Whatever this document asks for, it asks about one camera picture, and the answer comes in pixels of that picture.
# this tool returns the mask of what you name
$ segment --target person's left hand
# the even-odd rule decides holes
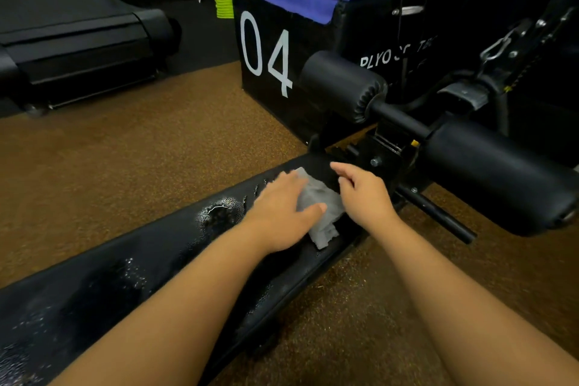
[[[297,243],[314,226],[328,208],[317,203],[297,212],[298,197],[308,179],[297,171],[282,172],[268,183],[247,212],[240,226],[255,232],[265,253],[283,251]]]

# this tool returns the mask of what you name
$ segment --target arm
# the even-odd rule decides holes
[[[326,206],[296,212],[307,179],[282,173],[244,220],[62,372],[51,386],[177,386],[199,381],[237,296],[269,253],[297,243]]]
[[[579,362],[408,227],[382,179],[345,163],[332,168],[347,213],[391,258],[458,384],[579,384]]]

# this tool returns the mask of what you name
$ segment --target number 4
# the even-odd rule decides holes
[[[289,87],[290,89],[293,89],[293,83],[291,82],[291,80],[288,79],[288,54],[290,53],[290,33],[284,29],[284,31],[281,33],[279,40],[277,40],[277,44],[275,49],[273,49],[273,52],[271,54],[271,58],[269,59],[268,63],[267,63],[267,71],[273,75],[274,77],[276,77],[279,82],[281,82],[281,94],[284,97],[288,97],[288,90],[287,88]],[[277,60],[277,56],[279,55],[281,51],[281,71],[282,73],[279,73],[276,69],[273,68],[274,63]]]

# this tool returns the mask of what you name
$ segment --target person's left arm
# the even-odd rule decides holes
[[[307,179],[282,173],[244,220],[106,333],[50,386],[197,384],[251,272],[269,253],[297,243],[324,204],[296,212]]]

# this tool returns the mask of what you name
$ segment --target forearm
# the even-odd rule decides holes
[[[237,296],[264,257],[241,224],[117,324],[52,386],[166,386],[199,381]]]
[[[579,382],[579,363],[399,219],[371,229],[461,385]]]

